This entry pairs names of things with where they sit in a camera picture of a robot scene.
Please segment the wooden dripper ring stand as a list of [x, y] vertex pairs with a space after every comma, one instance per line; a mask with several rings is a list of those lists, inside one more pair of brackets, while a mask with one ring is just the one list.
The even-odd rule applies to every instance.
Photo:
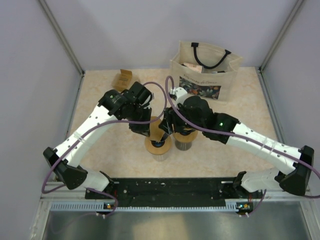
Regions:
[[181, 143], [191, 143], [193, 142], [198, 136], [198, 131], [193, 131], [188, 135], [182, 135], [181, 133], [175, 132], [173, 133], [173, 137], [176, 141]]

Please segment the blue glass dripper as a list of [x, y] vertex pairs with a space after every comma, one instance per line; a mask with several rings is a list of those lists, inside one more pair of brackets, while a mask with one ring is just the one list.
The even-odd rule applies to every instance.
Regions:
[[165, 140], [163, 140], [163, 141], [151, 140], [150, 143], [155, 148], [161, 148], [161, 147], [163, 147], [165, 145], [166, 141]]

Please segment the wooden ring stand front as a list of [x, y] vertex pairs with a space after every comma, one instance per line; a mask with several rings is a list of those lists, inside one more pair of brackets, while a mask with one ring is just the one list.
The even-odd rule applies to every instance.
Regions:
[[169, 136], [167, 139], [165, 139], [163, 141], [162, 146], [154, 146], [152, 144], [152, 141], [148, 137], [146, 137], [144, 140], [144, 146], [145, 146], [146, 150], [153, 155], [156, 155], [156, 156], [164, 155], [164, 154], [168, 153], [169, 150], [171, 149], [172, 139]]

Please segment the clear glass beaker wooden collar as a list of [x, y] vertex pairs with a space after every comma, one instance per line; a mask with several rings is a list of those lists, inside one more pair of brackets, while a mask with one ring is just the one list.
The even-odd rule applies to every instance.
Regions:
[[152, 157], [155, 161], [157, 162], [163, 162], [168, 158], [169, 153], [164, 153], [164, 154], [152, 154]]

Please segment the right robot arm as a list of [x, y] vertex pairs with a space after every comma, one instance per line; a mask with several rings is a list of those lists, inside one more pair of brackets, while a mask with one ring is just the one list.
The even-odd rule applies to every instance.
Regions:
[[305, 196], [314, 160], [314, 149], [289, 146], [266, 137], [226, 113], [214, 112], [198, 96], [168, 97], [171, 106], [164, 112], [159, 127], [168, 134], [199, 131], [206, 138], [245, 150], [272, 165], [271, 169], [241, 171], [233, 192], [245, 198], [258, 190], [280, 189], [295, 196]]

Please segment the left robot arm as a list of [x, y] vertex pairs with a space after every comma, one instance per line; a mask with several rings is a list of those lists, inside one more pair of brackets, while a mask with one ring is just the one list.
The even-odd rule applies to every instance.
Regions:
[[91, 146], [121, 120], [149, 121], [151, 109], [148, 106], [152, 98], [152, 92], [137, 81], [121, 92], [108, 90], [77, 130], [63, 143], [43, 151], [48, 165], [54, 167], [53, 172], [69, 190], [94, 188], [105, 199], [113, 194], [114, 187], [108, 177], [81, 167], [81, 160]]

